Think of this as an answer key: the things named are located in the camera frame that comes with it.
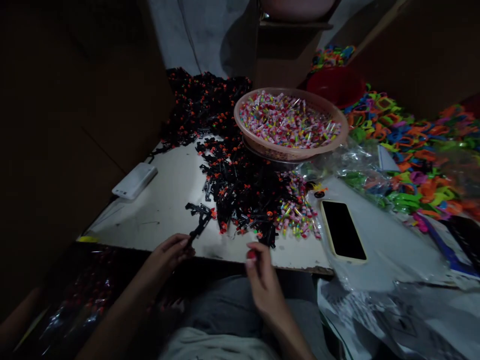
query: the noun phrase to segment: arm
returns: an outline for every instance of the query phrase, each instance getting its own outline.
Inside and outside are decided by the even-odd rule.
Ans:
[[[189,236],[175,234],[158,246],[115,301],[75,360],[118,359],[137,332],[150,302],[172,271],[195,251]]]
[[[29,327],[43,289],[36,287],[0,325],[0,354],[11,351],[19,343]]]
[[[246,261],[246,273],[250,280],[253,300],[263,320],[278,340],[283,354],[292,360],[315,360],[287,306],[277,273],[272,266],[269,248],[258,242],[251,242],[247,246],[260,255],[260,273],[257,271],[255,259]]]

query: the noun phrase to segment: phone screen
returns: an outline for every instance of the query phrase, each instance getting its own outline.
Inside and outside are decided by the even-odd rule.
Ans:
[[[336,254],[346,258],[367,260],[347,205],[326,200],[321,204]]]

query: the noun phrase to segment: person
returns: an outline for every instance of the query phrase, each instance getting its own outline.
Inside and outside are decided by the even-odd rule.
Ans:
[[[175,268],[195,255],[193,248],[187,247],[188,238],[175,234],[151,253],[76,360],[121,358],[147,306]],[[258,260],[245,262],[247,277],[221,279],[195,298],[160,359],[270,360],[279,359],[280,354],[289,360],[333,359],[323,335],[311,277],[299,273],[307,281],[290,279],[283,289],[270,249],[258,242],[247,246],[258,254]],[[287,294],[293,293],[297,293],[296,298],[288,298]]]

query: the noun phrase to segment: white power bank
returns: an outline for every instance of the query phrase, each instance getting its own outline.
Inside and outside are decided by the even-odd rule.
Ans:
[[[121,198],[135,200],[158,172],[155,166],[141,162],[111,192]]]

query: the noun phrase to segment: phone case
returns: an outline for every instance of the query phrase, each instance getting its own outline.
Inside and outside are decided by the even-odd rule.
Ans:
[[[349,209],[348,205],[345,204],[344,202],[333,201],[333,200],[322,200],[322,201],[320,201],[320,211],[321,211],[321,215],[323,217],[323,223],[325,224],[325,230],[326,230],[326,234],[328,236],[328,243],[330,244],[331,252],[333,253],[333,255],[336,258],[338,258],[340,260],[348,261],[348,262],[356,263],[356,264],[365,264],[369,260],[369,256],[367,255],[367,252],[365,251],[364,243],[362,242],[362,239],[360,238],[360,235],[359,235],[359,232],[357,231],[356,226],[355,226],[355,232],[356,232],[356,235],[358,236],[358,240],[360,241],[361,248],[363,249],[363,252],[365,253],[366,260],[357,259],[357,258],[354,258],[354,257],[346,257],[346,256],[338,255],[337,252],[335,251],[334,242],[332,240],[332,234],[330,234],[329,222],[328,222],[327,216],[325,214],[325,209],[324,209],[324,205],[323,205],[324,202],[344,204],[346,206],[347,210],[348,210],[348,214],[350,215],[350,219],[351,219],[351,222],[353,223],[353,226],[355,226],[355,222],[354,222],[354,218],[352,217],[352,213],[350,212],[350,209]]]

